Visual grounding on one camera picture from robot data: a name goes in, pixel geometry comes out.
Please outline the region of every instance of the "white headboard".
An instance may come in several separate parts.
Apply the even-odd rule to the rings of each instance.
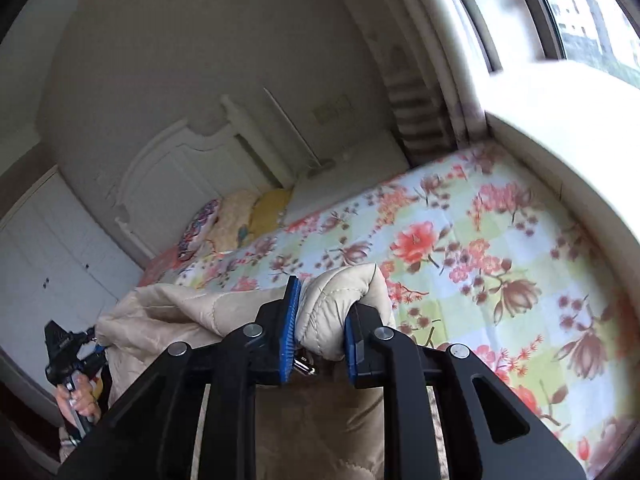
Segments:
[[[294,184],[293,174],[247,112],[227,95],[220,101],[228,119],[221,130],[201,136],[186,119],[172,124],[136,155],[120,182],[116,222],[149,258],[175,244],[209,200],[239,189],[264,193],[275,184]]]

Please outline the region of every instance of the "striped curtain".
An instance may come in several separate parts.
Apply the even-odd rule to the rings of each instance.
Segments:
[[[478,92],[488,74],[459,1],[344,1],[380,69],[413,165],[486,135]]]

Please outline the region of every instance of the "floral bedsheet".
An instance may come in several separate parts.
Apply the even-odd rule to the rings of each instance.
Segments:
[[[606,260],[526,168],[488,142],[310,215],[250,247],[197,255],[176,283],[281,286],[377,262],[399,329],[461,342],[597,475],[635,426],[640,329]]]

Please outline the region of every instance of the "human hand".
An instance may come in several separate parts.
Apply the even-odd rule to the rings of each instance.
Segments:
[[[83,374],[79,374],[78,377],[76,377],[76,390],[74,392],[69,392],[62,384],[59,384],[56,388],[56,402],[58,403],[60,413],[74,426],[76,422],[69,408],[69,402],[67,402],[69,399],[76,412],[80,415],[87,417],[92,416],[94,422],[98,422],[100,419],[102,413],[92,395],[93,390],[89,378]]]

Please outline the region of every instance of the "metal bolt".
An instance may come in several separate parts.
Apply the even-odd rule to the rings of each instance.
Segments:
[[[258,337],[262,333],[262,327],[257,323],[249,323],[242,329],[242,333],[247,337]]]
[[[184,341],[176,341],[175,343],[171,343],[169,345],[167,351],[169,352],[169,355],[178,357],[187,351],[187,343],[185,343]]]
[[[471,353],[471,350],[469,350],[467,346],[460,343],[451,345],[449,347],[449,351],[451,352],[451,355],[453,355],[453,357],[457,357],[458,359],[466,359]]]
[[[382,339],[382,341],[386,341],[387,339],[391,339],[394,336],[394,331],[388,326],[379,326],[373,331],[373,335],[378,339]]]

